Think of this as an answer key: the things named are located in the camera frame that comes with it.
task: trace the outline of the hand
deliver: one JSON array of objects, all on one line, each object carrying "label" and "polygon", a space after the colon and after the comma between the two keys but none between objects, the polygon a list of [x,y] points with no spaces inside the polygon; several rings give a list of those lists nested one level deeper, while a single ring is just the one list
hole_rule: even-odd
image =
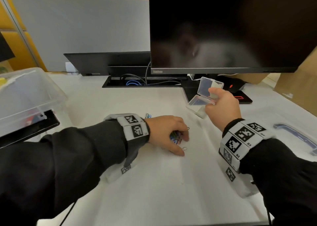
[{"label": "hand", "polygon": [[182,132],[183,140],[189,140],[188,128],[182,118],[174,116],[160,116],[156,118],[146,118],[145,122],[147,122],[150,127],[149,143],[167,149],[176,155],[185,155],[180,146],[170,140],[170,134],[176,130]]},{"label": "hand", "polygon": [[219,99],[215,100],[215,105],[206,105],[205,112],[212,123],[223,132],[228,123],[241,118],[239,100],[221,88],[209,88],[208,91],[216,94]]}]

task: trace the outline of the person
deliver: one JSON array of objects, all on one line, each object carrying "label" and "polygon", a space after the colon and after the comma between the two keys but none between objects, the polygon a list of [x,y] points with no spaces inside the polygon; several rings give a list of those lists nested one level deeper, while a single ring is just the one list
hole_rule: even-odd
[{"label": "person", "polygon": [[[210,88],[218,95],[205,112],[223,136],[242,121],[239,102],[230,92]],[[147,141],[184,156],[169,135],[183,132],[183,119],[160,116],[145,119]],[[0,209],[2,223],[36,225],[38,219],[53,218],[97,186],[101,174],[123,162],[127,141],[117,120],[106,120],[86,128],[66,128],[0,151]],[[261,141],[240,161],[240,172],[251,174],[275,217],[273,225],[317,225],[317,163],[296,157],[281,141]]]}]

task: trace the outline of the qr code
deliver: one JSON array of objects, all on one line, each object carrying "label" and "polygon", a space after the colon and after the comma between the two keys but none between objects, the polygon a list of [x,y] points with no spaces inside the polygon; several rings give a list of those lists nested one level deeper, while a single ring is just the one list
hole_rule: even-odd
[{"label": "qr code", "polygon": [[232,163],[232,155],[224,148],[224,158],[228,161],[229,164]]},{"label": "qr code", "polygon": [[139,136],[143,136],[141,124],[132,125],[131,128],[132,128],[133,136],[135,138],[137,138]]},{"label": "qr code", "polygon": [[252,132],[250,129],[248,129],[247,127],[242,127],[240,130],[238,130],[235,133],[236,136],[238,136],[238,138],[240,138],[242,141],[246,142],[248,141],[251,137],[253,137],[255,135],[254,132]]},{"label": "qr code", "polygon": [[232,136],[226,143],[226,146],[231,150],[231,152],[236,152],[237,149],[241,146],[241,144],[242,143],[239,140]]},{"label": "qr code", "polygon": [[234,175],[230,167],[227,168],[226,174],[228,175],[228,178],[230,179],[231,182],[233,182],[233,180],[236,179],[236,176]]},{"label": "qr code", "polygon": [[125,116],[125,119],[128,121],[129,124],[138,123],[138,120],[133,115]]},{"label": "qr code", "polygon": [[127,172],[129,169],[131,169],[131,164],[128,167],[123,167],[121,168],[121,173],[124,174],[125,172]]},{"label": "qr code", "polygon": [[263,128],[262,126],[258,125],[257,123],[249,123],[247,125],[250,126],[251,128],[253,128],[257,132],[262,132],[262,131],[266,130],[265,128]]}]

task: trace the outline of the white desk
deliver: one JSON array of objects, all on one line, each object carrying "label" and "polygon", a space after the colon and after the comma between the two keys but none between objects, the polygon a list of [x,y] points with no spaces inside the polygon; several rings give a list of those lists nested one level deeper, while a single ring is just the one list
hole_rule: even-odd
[{"label": "white desk", "polygon": [[[190,127],[185,157],[151,145],[139,152],[139,163],[112,184],[100,184],[78,200],[67,225],[208,225],[267,222],[260,194],[241,199],[217,164],[221,132],[208,118],[202,120],[186,107],[182,88],[102,88],[106,76],[50,74],[69,96],[67,106],[74,126],[96,124],[110,113],[175,115]],[[309,121],[311,114],[283,98],[268,85],[246,85],[253,104],[241,105],[242,115],[265,106],[287,109]],[[69,208],[38,225],[59,225]]]}]

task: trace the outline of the sleeve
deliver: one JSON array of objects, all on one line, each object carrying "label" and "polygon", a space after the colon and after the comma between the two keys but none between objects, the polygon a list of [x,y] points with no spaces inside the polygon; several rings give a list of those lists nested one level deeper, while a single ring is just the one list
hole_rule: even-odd
[{"label": "sleeve", "polygon": [[96,187],[101,174],[121,163],[126,154],[127,141],[117,120],[66,128],[38,143],[2,148],[2,215],[16,215],[10,223],[21,220],[31,225],[38,219],[53,218]]},{"label": "sleeve", "polygon": [[[223,136],[237,122],[227,125]],[[261,141],[240,161],[274,216],[273,225],[317,225],[317,163],[298,158],[278,139]]]}]

